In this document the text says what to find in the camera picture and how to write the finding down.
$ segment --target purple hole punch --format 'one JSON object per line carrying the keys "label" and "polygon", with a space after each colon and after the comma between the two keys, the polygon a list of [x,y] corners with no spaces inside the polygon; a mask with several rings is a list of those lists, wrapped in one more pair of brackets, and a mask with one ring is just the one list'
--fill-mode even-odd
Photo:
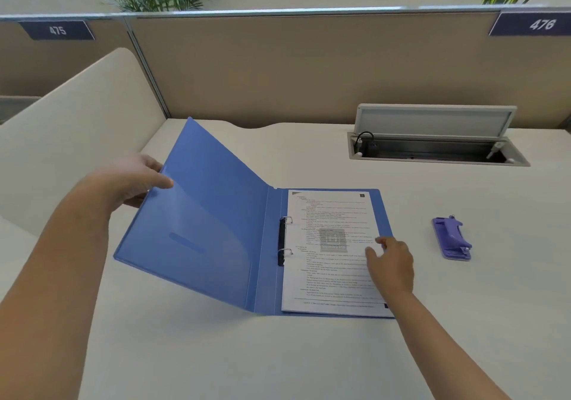
{"label": "purple hole punch", "polygon": [[465,261],[472,258],[469,251],[472,245],[468,244],[462,237],[462,233],[460,233],[462,223],[453,215],[448,218],[434,218],[432,225],[444,258]]}

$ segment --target binder cover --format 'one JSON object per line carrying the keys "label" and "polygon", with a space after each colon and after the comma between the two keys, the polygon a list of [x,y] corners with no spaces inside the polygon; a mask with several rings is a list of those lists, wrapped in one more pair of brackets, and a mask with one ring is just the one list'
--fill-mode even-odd
{"label": "binder cover", "polygon": [[[175,181],[147,195],[115,259],[220,301],[265,315],[282,311],[280,219],[288,189],[269,186],[189,118],[162,170]],[[376,189],[369,192],[380,236],[391,236]]]}

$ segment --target right hand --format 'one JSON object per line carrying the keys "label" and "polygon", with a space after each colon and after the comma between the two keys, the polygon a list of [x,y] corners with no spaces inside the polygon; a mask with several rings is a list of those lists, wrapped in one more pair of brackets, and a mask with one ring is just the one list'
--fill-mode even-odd
{"label": "right hand", "polygon": [[381,296],[390,301],[401,293],[412,293],[415,271],[412,268],[413,258],[408,246],[393,237],[376,238],[375,241],[385,250],[383,255],[378,257],[371,247],[365,249],[365,254],[369,274]]}

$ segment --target desk power outlet box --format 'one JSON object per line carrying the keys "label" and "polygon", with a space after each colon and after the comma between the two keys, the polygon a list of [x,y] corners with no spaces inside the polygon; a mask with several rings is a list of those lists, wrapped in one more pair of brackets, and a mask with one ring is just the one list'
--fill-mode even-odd
{"label": "desk power outlet box", "polygon": [[505,136],[516,107],[361,104],[352,159],[529,166]]}

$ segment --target left hand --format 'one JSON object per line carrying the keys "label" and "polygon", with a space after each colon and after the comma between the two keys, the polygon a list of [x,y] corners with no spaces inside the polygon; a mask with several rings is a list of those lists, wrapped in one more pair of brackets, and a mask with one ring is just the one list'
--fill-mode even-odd
{"label": "left hand", "polygon": [[96,192],[109,213],[123,203],[139,208],[151,188],[174,186],[172,179],[160,173],[162,166],[146,154],[127,155],[89,173],[76,188]]}

